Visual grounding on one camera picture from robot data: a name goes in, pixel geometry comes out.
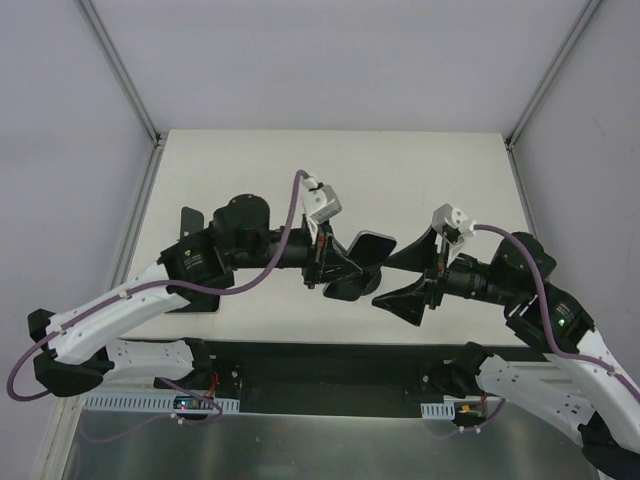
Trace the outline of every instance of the wire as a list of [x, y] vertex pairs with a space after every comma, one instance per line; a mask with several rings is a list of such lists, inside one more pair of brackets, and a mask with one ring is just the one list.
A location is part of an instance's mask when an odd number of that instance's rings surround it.
[[204, 394], [205, 397], [212, 398], [215, 395], [219, 378], [218, 372], [213, 372], [213, 375], [211, 375], [211, 386], [209, 390], [207, 390], [207, 393]]
[[[291, 191], [291, 201], [289, 202], [289, 212], [287, 213], [287, 219], [284, 225], [284, 229], [282, 231], [282, 236], [280, 237], [280, 244], [278, 245], [278, 248], [276, 249], [276, 252], [273, 255], [273, 258], [271, 259], [271, 261], [269, 261], [265, 269], [262, 272], [260, 272], [256, 276], [256, 278], [254, 278], [250, 282], [235, 288], [220, 289], [220, 288], [203, 287], [202, 285], [185, 282], [183, 280], [157, 280], [153, 282], [143, 283], [141, 285], [138, 285], [137, 287], [131, 288], [130, 290], [128, 290], [128, 293], [133, 295], [134, 293], [142, 292], [150, 288], [171, 286], [171, 287], [187, 288], [189, 290], [204, 293], [207, 295], [226, 296], [226, 295], [238, 295], [240, 293], [244, 293], [258, 286], [276, 268], [276, 265], [278, 264], [278, 262], [280, 261], [280, 258], [282, 257], [282, 254], [284, 253], [284, 249], [287, 246], [287, 241], [289, 240], [289, 235], [291, 234], [291, 229], [293, 227], [296, 204], [298, 202], [298, 192], [300, 190], [300, 181], [306, 178], [309, 178], [309, 174], [304, 170], [298, 170], [296, 172], [293, 180], [293, 189]], [[90, 317], [94, 313], [99, 312], [100, 310], [120, 300], [123, 300], [122, 297], [120, 297], [120, 295], [114, 295], [113, 297], [110, 297], [98, 303], [97, 305], [94, 305], [93, 307], [73, 317], [71, 320], [60, 325], [61, 330], [62, 331], [68, 330], [69, 328], [77, 325], [84, 319]], [[22, 367], [27, 362], [27, 360], [29, 360], [29, 358], [34, 353], [36, 353], [38, 350], [40, 350], [43, 346], [45, 346], [51, 340], [56, 338], [58, 335], [60, 335], [59, 331], [54, 331], [45, 335], [42, 339], [37, 341], [35, 344], [31, 345], [31, 347], [29, 347], [27, 351], [18, 359], [16, 364], [13, 366], [13, 368], [9, 372], [9, 376], [7, 377], [7, 384], [6, 384], [7, 394], [11, 399], [15, 400], [16, 402], [32, 402], [34, 400], [38, 400], [39, 398], [42, 398], [46, 395], [49, 395], [49, 393], [51, 393], [48, 390], [44, 390], [42, 392], [39, 392], [33, 395], [20, 395], [15, 391], [15, 380], [16, 380], [16, 376], [18, 375], [18, 372], [20, 371], [20, 369], [22, 369]]]
[[[181, 386], [177, 385], [175, 382], [169, 380], [168, 378], [160, 378], [160, 380], [165, 385], [173, 388], [174, 390], [177, 390], [177, 391], [179, 391], [181, 393], [184, 393], [185, 395], [189, 395], [190, 397], [193, 397], [193, 398], [196, 398], [198, 400], [201, 400], [201, 401], [211, 405], [215, 410], [217, 410], [217, 413], [208, 415], [207, 418], [205, 418], [203, 420], [190, 420], [188, 418], [181, 417], [180, 423], [185, 423], [187, 425], [208, 425], [210, 423], [215, 422], [216, 420], [218, 420], [222, 416], [222, 407], [220, 405], [218, 405], [216, 402], [214, 402], [212, 399], [207, 398], [206, 396], [200, 395], [200, 394], [198, 394], [196, 392], [192, 392], [190, 390], [187, 390], [186, 388], [182, 388]], [[93, 438], [93, 437], [90, 437], [84, 431], [83, 422], [80, 421], [78, 423], [78, 432], [80, 433], [80, 435], [82, 436], [82, 438], [84, 440], [86, 440], [86, 441], [88, 441], [90, 443], [97, 443], [97, 444], [111, 443], [111, 442], [115, 442], [116, 440], [120, 440], [121, 438], [124, 438], [124, 437], [127, 437], [129, 435], [132, 435], [132, 434], [142, 430], [147, 425], [151, 425], [152, 423], [156, 422], [157, 420], [160, 420], [162, 418], [175, 418], [175, 417], [176, 417], [175, 413], [173, 413], [173, 414], [161, 413], [159, 415], [154, 415], [153, 417], [149, 417], [149, 418], [143, 420], [139, 424], [135, 425], [134, 427], [131, 427], [128, 430], [125, 430], [124, 432], [120, 432], [120, 433], [118, 433], [116, 435], [113, 435], [111, 437], [106, 437], [106, 438]]]
[[504, 408], [504, 406], [507, 404], [507, 401], [503, 398], [500, 400], [500, 403], [498, 404], [498, 406], [496, 407], [496, 409], [493, 411], [493, 413], [491, 415], [489, 415], [487, 417], [487, 419], [482, 422], [479, 425], [476, 425], [475, 427], [465, 427], [465, 428], [458, 428], [456, 430], [453, 430], [445, 435], [438, 435], [437, 433], [433, 433], [431, 431], [429, 431], [427, 429], [427, 432], [429, 432], [429, 435], [437, 438], [438, 440], [447, 440], [448, 438], [454, 437], [460, 433], [470, 433], [470, 432], [476, 432], [476, 433], [480, 433], [480, 431], [482, 429], [484, 429], [485, 427], [489, 426], [491, 423], [494, 422], [494, 420], [496, 419], [496, 417], [500, 414], [500, 412], [502, 412], [502, 409]]
[[542, 279], [542, 275], [540, 275], [540, 271], [538, 270], [536, 261], [527, 250], [527, 247], [525, 247], [522, 242], [520, 242], [520, 240], [518, 240], [515, 236], [499, 227], [494, 227], [492, 225], [476, 225], [475, 230], [492, 232], [501, 235], [510, 243], [512, 243], [513, 246], [518, 249], [518, 251], [526, 260], [527, 265], [529, 266], [529, 270], [531, 270], [531, 273], [533, 275], [533, 280], [536, 284], [538, 301], [540, 302], [540, 314], [542, 315], [542, 326], [544, 327], [544, 335], [547, 339], [549, 347], [551, 348], [551, 351], [560, 358], [587, 362], [593, 365], [597, 365], [600, 368], [604, 368], [610, 376], [615, 377], [629, 391], [629, 393], [636, 399], [636, 401], [640, 403], [640, 391], [638, 391], [638, 389], [634, 387], [634, 385], [624, 375], [622, 375], [621, 373], [617, 373], [613, 365], [610, 365], [607, 362], [600, 360], [599, 358], [591, 357], [589, 355], [567, 353], [560, 350], [560, 347], [558, 347], [558, 344], [556, 343], [556, 339], [553, 335], [553, 329], [551, 327], [551, 317], [549, 316], [549, 304], [547, 302], [547, 295], [544, 289], [544, 280]]

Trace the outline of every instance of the cable tie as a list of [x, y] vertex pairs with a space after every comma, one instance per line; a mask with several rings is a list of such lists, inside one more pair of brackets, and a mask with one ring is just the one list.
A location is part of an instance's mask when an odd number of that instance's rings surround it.
[[64, 328], [62, 325], [56, 325], [55, 327], [51, 327], [51, 330], [56, 332], [58, 335], [64, 335], [65, 333], [67, 333], [67, 329]]

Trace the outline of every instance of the white cable clip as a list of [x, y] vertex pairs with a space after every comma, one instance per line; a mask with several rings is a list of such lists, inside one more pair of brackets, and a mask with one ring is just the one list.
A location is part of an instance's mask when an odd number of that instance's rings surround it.
[[52, 332], [56, 332], [60, 336], [62, 336], [62, 335], [67, 333], [67, 329], [64, 328], [62, 325], [55, 325], [55, 326], [51, 327], [51, 331]]
[[315, 245], [318, 226], [342, 211], [342, 205], [336, 192], [330, 185], [318, 182], [314, 177], [302, 180], [306, 189], [300, 194], [302, 208], [309, 228], [311, 243]]
[[445, 203], [433, 212], [431, 227], [449, 244], [448, 265], [462, 250], [467, 240], [476, 235], [476, 221], [467, 217], [458, 207]]

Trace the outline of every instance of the white wall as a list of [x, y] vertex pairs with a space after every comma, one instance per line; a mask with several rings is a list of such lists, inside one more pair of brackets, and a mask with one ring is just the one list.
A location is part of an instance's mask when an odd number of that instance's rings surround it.
[[[150, 154], [71, 0], [0, 5], [0, 378], [26, 350], [26, 315], [105, 287]], [[35, 393], [31, 368], [18, 386]], [[0, 392], [3, 479], [30, 476], [52, 399]]]
[[158, 128], [507, 134], [586, 0], [96, 0]]
[[517, 145], [557, 282], [640, 381], [640, 2], [605, 2]]

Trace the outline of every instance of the metal frame edge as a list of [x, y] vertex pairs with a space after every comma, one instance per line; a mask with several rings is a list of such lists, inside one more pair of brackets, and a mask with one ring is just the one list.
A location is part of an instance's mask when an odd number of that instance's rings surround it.
[[144, 106], [140, 93], [133, 83], [133, 80], [131, 80], [131, 76], [127, 72], [122, 58], [120, 57], [113, 40], [111, 40], [111, 36], [109, 35], [93, 0], [76, 0], [76, 4], [78, 5], [82, 15], [87, 20], [100, 49], [105, 55], [105, 59], [109, 64], [111, 71], [122, 89], [122, 93], [124, 93], [125, 97], [129, 101], [129, 104], [133, 108], [136, 117], [138, 117], [138, 121], [142, 125], [142, 128], [144, 128], [151, 141], [155, 144], [160, 135], [158, 129]]
[[507, 136], [506, 143], [509, 148], [513, 148], [518, 140], [520, 140], [520, 137], [522, 137], [522, 134], [527, 128], [527, 125], [531, 121], [533, 115], [550, 92], [558, 74], [566, 66], [567, 61], [580, 42], [580, 39], [584, 36], [587, 28], [592, 24], [596, 13], [606, 1], [607, 0], [587, 0], [585, 3], [584, 7], [578, 14], [578, 17], [573, 22], [569, 33], [567, 33], [567, 36], [564, 38], [560, 48], [553, 57], [553, 60], [542, 75], [540, 82], [529, 98], [529, 101], [527, 102], [523, 112], [520, 114], [513, 130]]
[[120, 285], [127, 278], [136, 243], [138, 242], [138, 236], [140, 235], [140, 229], [142, 228], [142, 221], [147, 211], [147, 206], [149, 205], [153, 184], [158, 169], [160, 168], [166, 138], [167, 136], [165, 134], [160, 135], [158, 144], [154, 146], [147, 161], [142, 181], [136, 193], [135, 203], [129, 214], [127, 229], [116, 256], [116, 264], [109, 278], [107, 285], [108, 290]]
[[507, 151], [507, 157], [509, 158], [509, 165], [511, 165], [511, 172], [516, 183], [516, 189], [518, 190], [518, 196], [520, 197], [520, 204], [522, 205], [527, 227], [534, 237], [539, 238], [540, 230], [538, 229], [538, 224], [536, 222], [535, 215], [533, 214], [531, 200], [524, 185], [524, 181], [522, 180], [522, 175], [520, 174], [520, 169], [518, 168], [518, 162], [514, 155], [513, 148], [505, 143], [505, 149]]

